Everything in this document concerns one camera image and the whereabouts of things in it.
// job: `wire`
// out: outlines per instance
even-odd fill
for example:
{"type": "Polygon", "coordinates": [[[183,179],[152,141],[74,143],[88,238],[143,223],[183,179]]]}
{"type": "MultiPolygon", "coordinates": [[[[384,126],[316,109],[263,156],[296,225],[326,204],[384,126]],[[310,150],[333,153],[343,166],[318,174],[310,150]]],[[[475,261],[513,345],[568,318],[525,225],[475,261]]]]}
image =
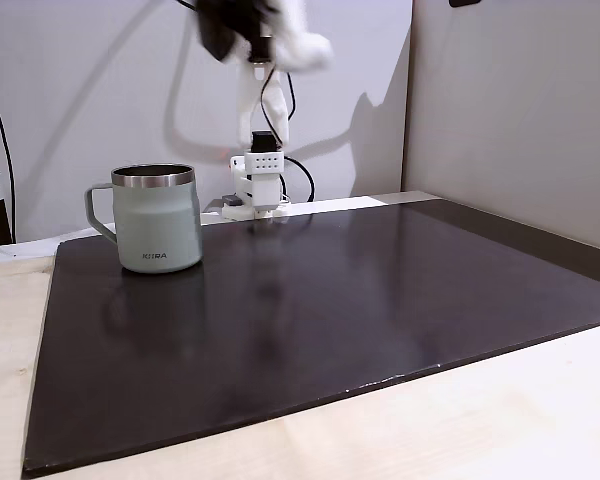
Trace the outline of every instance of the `wire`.
{"type": "Polygon", "coordinates": [[[289,80],[289,90],[291,91],[291,113],[289,114],[289,120],[293,118],[293,114],[296,113],[296,93],[293,91],[293,82],[291,81],[291,74],[287,72],[287,80],[289,80]]]}
{"type": "Polygon", "coordinates": [[[284,181],[284,177],[280,175],[280,183],[282,183],[282,195],[287,196],[287,184],[284,181]]]}
{"type": "Polygon", "coordinates": [[[176,0],[183,7],[187,7],[189,10],[193,10],[194,12],[198,11],[195,5],[191,5],[190,3],[185,2],[184,0],[176,0]]]}
{"type": "MultiPolygon", "coordinates": [[[[275,137],[278,144],[282,145],[280,136],[278,135],[278,132],[276,132],[276,129],[271,124],[271,120],[269,120],[267,111],[264,108],[264,91],[266,90],[267,86],[269,85],[269,82],[271,82],[271,78],[273,77],[273,74],[275,73],[275,71],[276,71],[276,66],[274,65],[273,68],[271,69],[271,72],[269,73],[269,76],[265,80],[264,85],[262,86],[262,91],[260,92],[260,106],[262,107],[262,113],[264,114],[264,119],[267,121],[267,125],[269,125],[269,129],[271,130],[271,133],[275,137]]],[[[287,73],[287,78],[289,79],[289,89],[291,90],[291,100],[293,101],[293,107],[291,109],[291,113],[289,114],[289,120],[291,120],[291,117],[293,117],[293,114],[296,113],[296,95],[293,90],[293,82],[291,81],[291,75],[288,73],[287,73]]],[[[309,199],[307,200],[307,202],[308,203],[313,202],[316,197],[316,185],[313,181],[313,177],[311,176],[311,173],[299,161],[297,161],[291,157],[287,157],[287,156],[285,156],[284,158],[285,158],[285,160],[288,160],[291,163],[293,163],[294,165],[296,165],[307,176],[307,179],[309,180],[309,184],[311,185],[311,193],[309,194],[309,199]]]]}
{"type": "Polygon", "coordinates": [[[271,72],[269,72],[269,76],[267,77],[264,84],[262,85],[262,90],[260,91],[260,107],[262,108],[262,114],[264,115],[264,119],[267,121],[267,125],[269,125],[269,130],[271,130],[271,133],[273,133],[273,136],[275,137],[276,142],[278,142],[278,145],[282,145],[282,140],[280,140],[280,135],[278,135],[278,132],[276,132],[276,129],[273,128],[273,124],[271,123],[271,120],[269,120],[269,115],[267,115],[267,110],[264,108],[264,91],[267,89],[267,86],[269,85],[269,82],[271,82],[271,78],[273,77],[273,74],[275,72],[276,72],[276,66],[274,65],[273,68],[271,69],[271,72]]]}
{"type": "Polygon", "coordinates": [[[309,183],[311,184],[311,193],[309,194],[309,199],[307,200],[307,203],[313,202],[313,200],[316,198],[316,185],[315,183],[313,183],[313,177],[311,176],[311,173],[309,173],[309,170],[307,170],[307,168],[304,165],[302,165],[299,161],[291,157],[285,156],[284,159],[293,163],[307,176],[307,178],[309,179],[309,183]]]}
{"type": "Polygon", "coordinates": [[[13,176],[13,163],[11,162],[11,152],[9,151],[9,144],[7,142],[7,134],[4,130],[4,123],[2,123],[2,116],[0,115],[0,134],[2,135],[2,144],[4,145],[4,153],[7,157],[7,165],[9,166],[9,180],[11,186],[11,239],[13,243],[16,243],[16,185],[13,176]]]}

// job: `sage green mug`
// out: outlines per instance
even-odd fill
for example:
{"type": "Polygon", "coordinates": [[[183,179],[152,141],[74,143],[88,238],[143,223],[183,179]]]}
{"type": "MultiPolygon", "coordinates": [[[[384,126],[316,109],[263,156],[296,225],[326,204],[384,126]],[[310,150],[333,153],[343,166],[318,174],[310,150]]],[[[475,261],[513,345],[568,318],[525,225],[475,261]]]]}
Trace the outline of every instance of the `sage green mug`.
{"type": "Polygon", "coordinates": [[[85,193],[89,224],[118,247],[120,263],[138,273],[183,270],[202,258],[200,204],[188,165],[134,165],[85,193]],[[113,189],[116,233],[96,219],[93,191],[113,189]]]}

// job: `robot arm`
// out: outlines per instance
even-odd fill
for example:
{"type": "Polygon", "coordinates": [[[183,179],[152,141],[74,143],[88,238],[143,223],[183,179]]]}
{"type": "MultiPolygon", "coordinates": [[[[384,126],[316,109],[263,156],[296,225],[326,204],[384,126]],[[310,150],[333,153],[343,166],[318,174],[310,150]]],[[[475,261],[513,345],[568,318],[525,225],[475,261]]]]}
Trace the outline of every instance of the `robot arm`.
{"type": "Polygon", "coordinates": [[[274,72],[262,94],[264,80],[256,69],[297,72],[324,67],[332,57],[331,44],[321,35],[307,32],[303,0],[198,0],[201,41],[218,60],[233,50],[237,35],[250,43],[248,58],[240,59],[238,76],[238,139],[244,148],[251,144],[251,118],[262,100],[277,140],[289,141],[288,108],[278,72],[274,72]],[[263,34],[264,28],[272,37],[263,34]]]}
{"type": "Polygon", "coordinates": [[[324,67],[332,57],[331,44],[307,32],[303,0],[198,0],[196,8],[202,44],[217,60],[229,56],[237,35],[250,44],[248,57],[240,59],[238,76],[238,138],[245,154],[231,159],[236,193],[225,197],[223,216],[243,220],[275,215],[282,201],[281,148],[289,141],[289,112],[279,71],[324,67]],[[264,69],[260,79],[259,68],[264,69]],[[272,133],[252,131],[260,101],[272,133]]]}

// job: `light wood surface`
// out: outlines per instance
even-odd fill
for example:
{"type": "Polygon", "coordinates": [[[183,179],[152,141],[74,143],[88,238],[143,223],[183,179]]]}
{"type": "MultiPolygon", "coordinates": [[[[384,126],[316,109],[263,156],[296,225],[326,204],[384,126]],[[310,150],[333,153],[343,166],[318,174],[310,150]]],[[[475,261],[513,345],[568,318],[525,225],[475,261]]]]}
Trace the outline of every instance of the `light wood surface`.
{"type": "MultiPolygon", "coordinates": [[[[20,477],[51,268],[0,264],[0,479],[20,477]]],[[[600,479],[600,328],[50,478],[600,479]]]]}

